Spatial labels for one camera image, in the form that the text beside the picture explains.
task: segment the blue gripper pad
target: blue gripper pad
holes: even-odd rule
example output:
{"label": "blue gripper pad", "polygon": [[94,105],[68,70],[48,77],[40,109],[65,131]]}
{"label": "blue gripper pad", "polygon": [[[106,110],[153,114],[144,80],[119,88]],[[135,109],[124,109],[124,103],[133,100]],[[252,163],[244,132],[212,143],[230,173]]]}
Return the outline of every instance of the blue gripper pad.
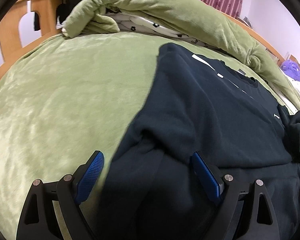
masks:
{"label": "blue gripper pad", "polygon": [[191,162],[209,200],[218,205],[221,201],[221,193],[217,180],[197,152],[192,155]]}
{"label": "blue gripper pad", "polygon": [[89,194],[103,169],[104,163],[105,158],[103,153],[99,152],[78,182],[77,194],[74,199],[78,205],[83,201],[86,201],[89,197]]}

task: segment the purple fluffy object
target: purple fluffy object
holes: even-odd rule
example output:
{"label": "purple fluffy object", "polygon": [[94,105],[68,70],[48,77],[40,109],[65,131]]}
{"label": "purple fluffy object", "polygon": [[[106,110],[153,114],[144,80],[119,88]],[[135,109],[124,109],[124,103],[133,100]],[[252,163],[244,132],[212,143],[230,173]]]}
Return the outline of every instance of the purple fluffy object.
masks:
{"label": "purple fluffy object", "polygon": [[288,59],[281,64],[280,68],[287,76],[300,82],[300,68],[297,62]]}

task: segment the metal screw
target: metal screw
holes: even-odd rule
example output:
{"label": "metal screw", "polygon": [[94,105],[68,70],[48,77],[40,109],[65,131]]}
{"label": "metal screw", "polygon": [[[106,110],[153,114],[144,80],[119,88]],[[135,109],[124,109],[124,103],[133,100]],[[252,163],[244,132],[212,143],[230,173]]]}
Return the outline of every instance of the metal screw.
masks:
{"label": "metal screw", "polygon": [[40,184],[40,180],[39,179],[36,179],[34,182],[33,182],[33,185],[34,186],[38,186]]}
{"label": "metal screw", "polygon": [[227,175],[225,175],[225,179],[226,179],[227,181],[232,181],[232,180],[233,180],[233,177],[232,177],[230,174],[227,174]]}
{"label": "metal screw", "polygon": [[66,176],[63,177],[64,181],[69,181],[71,179],[72,179],[72,176],[70,174],[68,174],[68,175],[66,175]]}
{"label": "metal screw", "polygon": [[259,186],[262,186],[263,185],[263,181],[261,179],[257,179],[256,180],[256,183],[259,185]]}

